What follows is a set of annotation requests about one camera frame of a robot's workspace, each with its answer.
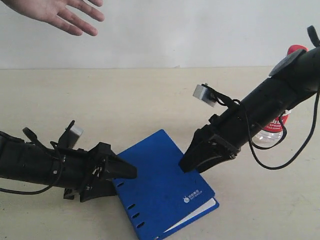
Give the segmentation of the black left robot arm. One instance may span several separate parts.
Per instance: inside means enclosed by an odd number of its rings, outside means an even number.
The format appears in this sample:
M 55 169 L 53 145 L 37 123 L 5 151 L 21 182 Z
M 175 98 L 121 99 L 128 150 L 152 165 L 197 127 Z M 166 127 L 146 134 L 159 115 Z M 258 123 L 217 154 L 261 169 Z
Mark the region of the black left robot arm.
M 4 179 L 63 188 L 63 197 L 84 203 L 117 195 L 115 179 L 135 179 L 138 170 L 99 142 L 89 151 L 72 149 L 63 141 L 49 149 L 34 142 L 0 134 L 0 176 Z

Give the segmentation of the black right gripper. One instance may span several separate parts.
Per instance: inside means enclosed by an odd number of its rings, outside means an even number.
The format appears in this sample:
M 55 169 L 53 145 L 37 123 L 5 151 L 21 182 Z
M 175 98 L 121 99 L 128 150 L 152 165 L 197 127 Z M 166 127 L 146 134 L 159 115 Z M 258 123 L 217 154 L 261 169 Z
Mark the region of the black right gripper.
M 214 114 L 209 123 L 197 129 L 192 141 L 179 161 L 184 173 L 208 169 L 236 158 L 248 142 L 248 125 L 253 122 L 253 102 L 246 99 L 228 108 L 221 115 Z

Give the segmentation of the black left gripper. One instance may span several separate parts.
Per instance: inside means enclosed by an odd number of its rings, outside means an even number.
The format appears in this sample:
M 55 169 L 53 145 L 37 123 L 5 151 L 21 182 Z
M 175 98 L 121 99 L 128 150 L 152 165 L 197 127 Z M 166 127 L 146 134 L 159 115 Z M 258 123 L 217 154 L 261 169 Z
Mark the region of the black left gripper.
M 107 143 L 100 142 L 89 151 L 68 148 L 61 152 L 65 162 L 59 185 L 64 188 L 65 200 L 74 200 L 76 195 L 79 195 L 80 202 L 116 196 L 110 180 L 138 176 L 137 168 L 113 154 Z

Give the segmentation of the person's open bare hand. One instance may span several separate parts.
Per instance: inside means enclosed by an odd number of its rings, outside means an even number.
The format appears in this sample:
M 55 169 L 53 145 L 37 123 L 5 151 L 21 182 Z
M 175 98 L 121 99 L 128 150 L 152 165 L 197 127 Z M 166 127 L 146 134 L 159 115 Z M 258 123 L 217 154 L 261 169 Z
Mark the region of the person's open bare hand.
M 98 30 L 76 13 L 69 10 L 70 6 L 90 18 L 103 22 L 105 15 L 96 7 L 102 7 L 102 0 L 91 0 L 89 5 L 83 0 L 4 0 L 8 8 L 19 15 L 33 19 L 38 22 L 49 24 L 72 36 L 81 36 L 86 33 L 97 36 Z

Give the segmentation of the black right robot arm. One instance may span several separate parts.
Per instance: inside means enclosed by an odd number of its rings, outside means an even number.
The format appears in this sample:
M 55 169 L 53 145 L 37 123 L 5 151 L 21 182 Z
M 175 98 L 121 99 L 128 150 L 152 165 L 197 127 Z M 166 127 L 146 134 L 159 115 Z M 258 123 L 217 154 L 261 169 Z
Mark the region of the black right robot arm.
M 280 119 L 310 97 L 320 97 L 320 39 L 314 26 L 307 28 L 313 49 L 297 49 L 283 58 L 268 77 L 244 99 L 224 95 L 207 84 L 198 85 L 193 95 L 208 105 L 226 107 L 212 115 L 209 123 L 194 132 L 193 139 L 179 161 L 183 172 L 202 173 L 220 163 L 233 160 L 248 144 L 258 148 L 253 137 L 274 119 Z

